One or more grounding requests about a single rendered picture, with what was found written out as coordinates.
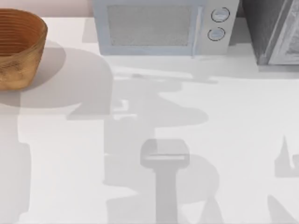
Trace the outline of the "grey cabinet door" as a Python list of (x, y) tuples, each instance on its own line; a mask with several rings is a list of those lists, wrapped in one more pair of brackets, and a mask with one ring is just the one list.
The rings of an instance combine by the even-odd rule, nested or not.
[(268, 64), (299, 65), (299, 0), (285, 0), (272, 40)]

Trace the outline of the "pale microwave oven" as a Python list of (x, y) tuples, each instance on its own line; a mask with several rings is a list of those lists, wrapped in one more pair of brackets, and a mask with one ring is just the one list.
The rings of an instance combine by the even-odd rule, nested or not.
[[(201, 14), (200, 32), (197, 44), (197, 54), (201, 55), (223, 55), (226, 54), (233, 31), (236, 13), (240, 0), (206, 0), (204, 12)], [(214, 22), (211, 13), (217, 8), (226, 7), (230, 11), (229, 18), (221, 23)], [(208, 39), (207, 33), (210, 29), (221, 27), (226, 31), (223, 39), (213, 42)]]

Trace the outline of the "round microwave knob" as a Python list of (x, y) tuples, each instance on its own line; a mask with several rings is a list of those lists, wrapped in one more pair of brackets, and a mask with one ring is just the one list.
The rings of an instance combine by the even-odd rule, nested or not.
[(221, 23), (226, 21), (230, 16), (230, 11), (226, 7), (217, 8), (211, 13), (211, 18), (214, 22)]
[(225, 37), (225, 35), (226, 35), (226, 31), (221, 27), (210, 29), (207, 33), (208, 39), (213, 42), (220, 41)]

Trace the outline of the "brown woven basket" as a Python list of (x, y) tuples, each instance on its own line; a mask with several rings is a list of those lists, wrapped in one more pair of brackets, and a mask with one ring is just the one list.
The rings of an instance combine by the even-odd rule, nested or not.
[(20, 90), (32, 83), (47, 33), (47, 24), (36, 14), (0, 8), (0, 91)]

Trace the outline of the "microwave oven door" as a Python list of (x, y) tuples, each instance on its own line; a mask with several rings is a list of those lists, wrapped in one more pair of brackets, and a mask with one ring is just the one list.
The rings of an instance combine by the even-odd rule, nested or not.
[(105, 56), (192, 56), (198, 7), (206, 0), (92, 0)]

